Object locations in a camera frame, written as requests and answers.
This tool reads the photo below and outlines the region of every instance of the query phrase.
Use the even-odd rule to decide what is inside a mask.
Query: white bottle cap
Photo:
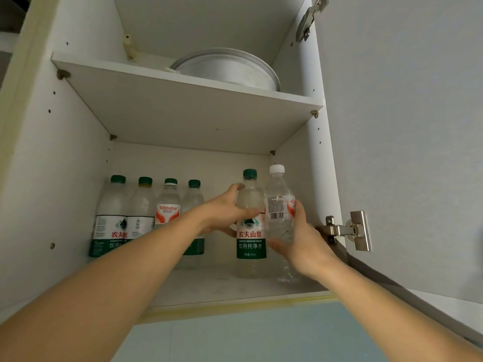
[[[272,165],[272,166],[270,166],[270,174],[284,173],[284,172],[285,172],[285,166],[283,166],[283,165]]]

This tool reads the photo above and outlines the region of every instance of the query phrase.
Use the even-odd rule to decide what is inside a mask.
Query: person's left hand
[[[220,230],[231,237],[236,237],[237,232],[231,229],[230,225],[239,219],[252,219],[258,216],[260,210],[257,208],[238,208],[236,206],[237,193],[244,187],[240,183],[232,184],[223,194],[193,209],[193,212],[203,219],[201,234]]]

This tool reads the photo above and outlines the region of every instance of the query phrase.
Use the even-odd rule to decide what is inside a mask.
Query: hand
[[[258,216],[260,210],[256,208],[236,206],[237,193],[243,188],[243,184],[232,184],[223,194],[194,209],[203,219],[202,234],[220,230],[231,237],[237,237],[237,232],[229,226],[239,219],[252,219]]]
[[[319,232],[307,223],[300,201],[295,203],[293,244],[289,245],[279,239],[268,239],[267,244],[290,261],[297,271],[319,282],[324,266],[340,261]]]

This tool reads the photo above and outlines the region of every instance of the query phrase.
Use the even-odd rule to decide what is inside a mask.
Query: metal pot
[[[170,68],[182,75],[280,91],[280,81],[269,65],[250,53],[232,48],[194,52]]]

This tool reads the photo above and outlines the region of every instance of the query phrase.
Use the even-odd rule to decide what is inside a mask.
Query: bottle
[[[264,278],[267,276],[267,245],[265,243],[265,195],[257,184],[257,171],[243,171],[245,188],[238,192],[238,208],[258,208],[253,219],[237,221],[237,276]]]
[[[153,230],[156,199],[151,189],[152,186],[153,180],[150,177],[139,178],[138,188],[129,201],[126,243]]]
[[[160,228],[180,215],[181,199],[178,194],[178,181],[169,177],[164,180],[164,189],[156,203],[154,229]]]
[[[295,217],[295,196],[284,180],[283,165],[270,166],[271,179],[265,190],[265,208],[267,215],[267,234],[288,244],[293,242],[293,223]],[[274,266],[281,282],[300,280],[300,274],[281,255],[275,254]]]
[[[189,211],[191,208],[202,205],[205,203],[203,194],[200,191],[201,182],[196,179],[191,179],[188,182],[188,193],[181,201],[181,213]],[[178,262],[177,269],[195,269],[202,265],[202,256],[205,252],[205,237],[198,235],[191,245],[186,249],[180,261]]]
[[[100,199],[89,249],[92,258],[98,258],[124,243],[127,209],[125,183],[125,176],[111,176],[111,183]]]

